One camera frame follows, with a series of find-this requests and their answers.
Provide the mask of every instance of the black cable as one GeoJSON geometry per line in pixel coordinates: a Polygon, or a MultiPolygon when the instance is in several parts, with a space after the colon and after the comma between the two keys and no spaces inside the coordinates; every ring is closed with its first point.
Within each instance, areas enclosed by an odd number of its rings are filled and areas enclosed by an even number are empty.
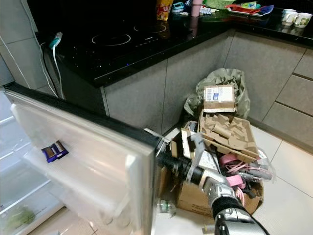
{"type": "Polygon", "coordinates": [[[58,93],[58,91],[57,91],[57,89],[56,89],[56,87],[55,87],[55,84],[54,84],[54,82],[53,82],[53,79],[52,79],[52,77],[51,77],[51,75],[50,75],[50,73],[49,73],[47,64],[46,64],[46,62],[45,62],[45,47],[44,47],[44,49],[42,49],[42,48],[40,48],[40,49],[43,51],[43,61],[44,61],[44,65],[45,65],[45,70],[46,70],[47,73],[48,73],[48,76],[49,76],[49,78],[50,78],[50,81],[52,82],[52,85],[53,85],[53,88],[54,88],[55,92],[58,93]]]}

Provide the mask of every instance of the cardboard tube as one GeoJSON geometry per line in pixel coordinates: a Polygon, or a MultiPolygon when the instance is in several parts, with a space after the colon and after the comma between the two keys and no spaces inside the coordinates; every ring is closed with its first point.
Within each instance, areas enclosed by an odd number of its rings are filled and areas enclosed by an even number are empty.
{"type": "Polygon", "coordinates": [[[231,132],[218,126],[218,125],[215,125],[212,129],[212,131],[220,134],[221,136],[224,136],[225,138],[229,139],[229,137],[231,136],[231,132]]]}

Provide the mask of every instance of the drawer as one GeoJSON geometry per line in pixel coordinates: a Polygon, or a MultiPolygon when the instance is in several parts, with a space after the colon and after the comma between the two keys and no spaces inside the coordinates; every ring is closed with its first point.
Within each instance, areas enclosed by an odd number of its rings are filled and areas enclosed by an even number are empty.
{"type": "Polygon", "coordinates": [[[294,73],[313,78],[313,50],[307,49],[294,70],[294,73]]]}
{"type": "Polygon", "coordinates": [[[313,81],[292,75],[277,101],[313,115],[313,81]]]}
{"type": "Polygon", "coordinates": [[[264,119],[264,124],[313,146],[313,117],[274,103],[264,119]]]}

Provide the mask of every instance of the snack bag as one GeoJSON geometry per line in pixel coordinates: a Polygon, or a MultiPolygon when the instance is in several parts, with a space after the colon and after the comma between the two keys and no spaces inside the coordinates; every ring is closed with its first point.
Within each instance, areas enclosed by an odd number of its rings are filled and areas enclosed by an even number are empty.
{"type": "Polygon", "coordinates": [[[174,0],[157,0],[156,1],[156,18],[161,21],[167,21],[171,12],[174,0]]]}

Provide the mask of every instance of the gray cabinet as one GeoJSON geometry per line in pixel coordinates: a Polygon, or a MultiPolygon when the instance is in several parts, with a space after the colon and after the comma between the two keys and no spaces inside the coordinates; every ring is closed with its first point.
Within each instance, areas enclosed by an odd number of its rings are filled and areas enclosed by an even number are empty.
{"type": "Polygon", "coordinates": [[[274,103],[264,119],[264,123],[275,130],[313,146],[313,117],[274,103]]]}
{"type": "Polygon", "coordinates": [[[224,63],[221,53],[228,33],[221,34],[168,59],[162,133],[179,121],[187,97],[199,81],[224,63]]]}
{"type": "Polygon", "coordinates": [[[313,116],[313,81],[292,75],[277,101],[313,116]]]}
{"type": "Polygon", "coordinates": [[[104,88],[109,115],[161,133],[167,60],[104,88]]]}
{"type": "Polygon", "coordinates": [[[307,49],[294,72],[309,78],[313,78],[313,50],[307,49]]]}
{"type": "Polygon", "coordinates": [[[225,68],[245,72],[251,118],[263,120],[304,52],[302,47],[235,33],[225,68]]]}

